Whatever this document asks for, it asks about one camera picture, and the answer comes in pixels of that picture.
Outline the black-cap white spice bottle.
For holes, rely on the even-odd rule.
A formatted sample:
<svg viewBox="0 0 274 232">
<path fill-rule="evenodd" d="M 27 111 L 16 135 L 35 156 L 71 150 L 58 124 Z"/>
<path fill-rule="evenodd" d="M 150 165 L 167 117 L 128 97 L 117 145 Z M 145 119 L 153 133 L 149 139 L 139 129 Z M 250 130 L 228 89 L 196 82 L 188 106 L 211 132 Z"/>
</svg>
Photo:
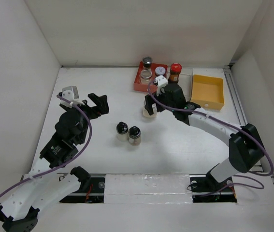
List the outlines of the black-cap white spice bottle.
<svg viewBox="0 0 274 232">
<path fill-rule="evenodd" d="M 118 140 L 125 142 L 128 140 L 128 125 L 125 122 L 119 122 L 116 126 L 117 138 Z"/>
</svg>

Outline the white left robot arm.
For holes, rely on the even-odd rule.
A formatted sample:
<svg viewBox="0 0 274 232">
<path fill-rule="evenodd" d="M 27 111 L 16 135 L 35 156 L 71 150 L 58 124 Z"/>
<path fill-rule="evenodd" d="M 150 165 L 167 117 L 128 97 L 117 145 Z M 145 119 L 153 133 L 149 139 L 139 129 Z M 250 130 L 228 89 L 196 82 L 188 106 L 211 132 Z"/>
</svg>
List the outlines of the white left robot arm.
<svg viewBox="0 0 274 232">
<path fill-rule="evenodd" d="M 30 232 L 37 225 L 39 214 L 70 193 L 91 188 L 91 175 L 82 167 L 74 167 L 57 187 L 46 192 L 50 180 L 59 169 L 74 161 L 85 150 L 92 137 L 91 120 L 109 113 L 106 95 L 90 93 L 95 106 L 69 96 L 68 91 L 57 95 L 65 112 L 55 125 L 55 133 L 40 152 L 28 177 L 0 194 L 0 221 L 6 232 Z"/>
</svg>

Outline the silver-lid clear glass jar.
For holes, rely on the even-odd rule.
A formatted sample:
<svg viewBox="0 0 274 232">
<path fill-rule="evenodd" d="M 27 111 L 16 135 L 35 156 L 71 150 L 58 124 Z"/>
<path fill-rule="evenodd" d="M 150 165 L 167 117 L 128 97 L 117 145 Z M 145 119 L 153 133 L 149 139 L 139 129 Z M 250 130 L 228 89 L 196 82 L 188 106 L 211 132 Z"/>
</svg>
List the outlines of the silver-lid clear glass jar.
<svg viewBox="0 0 274 232">
<path fill-rule="evenodd" d="M 142 69 L 139 77 L 140 77 L 141 84 L 148 85 L 151 82 L 151 78 L 152 78 L 151 69 Z"/>
</svg>

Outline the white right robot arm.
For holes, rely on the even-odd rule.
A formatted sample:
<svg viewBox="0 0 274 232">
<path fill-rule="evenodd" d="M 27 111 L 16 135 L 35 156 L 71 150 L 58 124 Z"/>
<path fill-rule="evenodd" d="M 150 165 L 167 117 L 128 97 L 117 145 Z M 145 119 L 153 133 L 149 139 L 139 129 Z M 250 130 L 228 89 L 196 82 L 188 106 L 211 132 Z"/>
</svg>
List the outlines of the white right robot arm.
<svg viewBox="0 0 274 232">
<path fill-rule="evenodd" d="M 266 151 L 256 127 L 252 124 L 236 125 L 208 115 L 200 105 L 186 101 L 178 84 L 167 84 L 145 96 L 145 110 L 154 113 L 169 110 L 188 126 L 198 128 L 222 141 L 229 148 L 229 156 L 210 169 L 196 187 L 205 187 L 207 194 L 222 191 L 230 177 L 248 173 L 265 156 Z"/>
</svg>

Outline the clear plastic bin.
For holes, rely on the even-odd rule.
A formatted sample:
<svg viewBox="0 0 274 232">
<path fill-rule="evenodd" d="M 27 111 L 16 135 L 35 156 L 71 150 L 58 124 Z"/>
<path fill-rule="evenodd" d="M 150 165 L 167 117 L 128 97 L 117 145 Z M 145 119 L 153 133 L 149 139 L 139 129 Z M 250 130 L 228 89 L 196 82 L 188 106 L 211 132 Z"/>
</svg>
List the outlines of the clear plastic bin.
<svg viewBox="0 0 274 232">
<path fill-rule="evenodd" d="M 182 68 L 182 71 L 179 75 L 179 81 L 178 84 L 183 91 L 183 94 L 186 98 L 186 100 L 191 99 L 191 94 L 192 94 L 192 80 L 193 80 L 193 69 L 192 68 Z"/>
</svg>

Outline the red-lid dark sauce jar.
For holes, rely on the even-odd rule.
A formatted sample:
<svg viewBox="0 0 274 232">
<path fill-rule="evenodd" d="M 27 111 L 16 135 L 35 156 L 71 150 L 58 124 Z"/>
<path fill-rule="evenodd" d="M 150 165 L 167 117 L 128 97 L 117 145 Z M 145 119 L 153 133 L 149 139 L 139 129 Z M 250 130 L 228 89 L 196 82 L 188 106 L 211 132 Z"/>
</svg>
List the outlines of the red-lid dark sauce jar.
<svg viewBox="0 0 274 232">
<path fill-rule="evenodd" d="M 173 63 L 170 66 L 169 83 L 178 83 L 179 75 L 182 71 L 182 65 L 180 63 Z"/>
</svg>

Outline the silver-cap white spice shaker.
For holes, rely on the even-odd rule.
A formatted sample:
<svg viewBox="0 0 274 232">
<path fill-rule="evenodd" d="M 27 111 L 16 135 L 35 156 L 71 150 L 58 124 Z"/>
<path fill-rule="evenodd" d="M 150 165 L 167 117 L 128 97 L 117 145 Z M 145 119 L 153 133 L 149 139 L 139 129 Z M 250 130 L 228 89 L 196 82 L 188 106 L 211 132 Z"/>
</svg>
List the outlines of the silver-cap white spice shaker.
<svg viewBox="0 0 274 232">
<path fill-rule="evenodd" d="M 153 62 L 153 59 L 151 57 L 149 56 L 144 57 L 142 59 L 142 64 L 143 64 L 142 70 L 151 70 L 152 62 Z"/>
</svg>

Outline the black-cap brown spice bottle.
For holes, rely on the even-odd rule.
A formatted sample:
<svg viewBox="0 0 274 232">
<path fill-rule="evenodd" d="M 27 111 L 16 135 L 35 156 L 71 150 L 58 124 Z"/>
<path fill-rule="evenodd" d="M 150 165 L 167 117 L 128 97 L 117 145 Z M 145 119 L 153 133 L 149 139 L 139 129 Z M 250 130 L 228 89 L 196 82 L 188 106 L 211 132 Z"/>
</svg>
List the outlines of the black-cap brown spice bottle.
<svg viewBox="0 0 274 232">
<path fill-rule="evenodd" d="M 141 143 L 141 130 L 137 126 L 133 126 L 128 130 L 129 143 L 138 146 Z"/>
</svg>

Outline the yellow plastic bin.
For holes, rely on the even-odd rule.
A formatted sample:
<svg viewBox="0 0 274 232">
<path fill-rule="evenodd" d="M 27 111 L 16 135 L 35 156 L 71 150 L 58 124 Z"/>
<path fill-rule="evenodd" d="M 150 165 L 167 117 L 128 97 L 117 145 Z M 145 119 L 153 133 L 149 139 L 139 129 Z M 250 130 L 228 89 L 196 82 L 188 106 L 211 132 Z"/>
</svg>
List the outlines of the yellow plastic bin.
<svg viewBox="0 0 274 232">
<path fill-rule="evenodd" d="M 202 108 L 220 111 L 225 105 L 223 79 L 193 75 L 191 101 Z"/>
</svg>

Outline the white-lid small brown jar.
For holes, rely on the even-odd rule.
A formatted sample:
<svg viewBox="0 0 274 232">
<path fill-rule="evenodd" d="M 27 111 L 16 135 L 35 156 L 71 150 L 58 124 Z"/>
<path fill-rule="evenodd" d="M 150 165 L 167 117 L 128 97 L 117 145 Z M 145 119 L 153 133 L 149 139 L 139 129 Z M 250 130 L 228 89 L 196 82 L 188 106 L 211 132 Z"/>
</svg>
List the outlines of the white-lid small brown jar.
<svg viewBox="0 0 274 232">
<path fill-rule="evenodd" d="M 158 77 L 158 76 L 166 76 L 166 69 L 162 66 L 157 66 L 155 68 L 155 77 Z"/>
</svg>

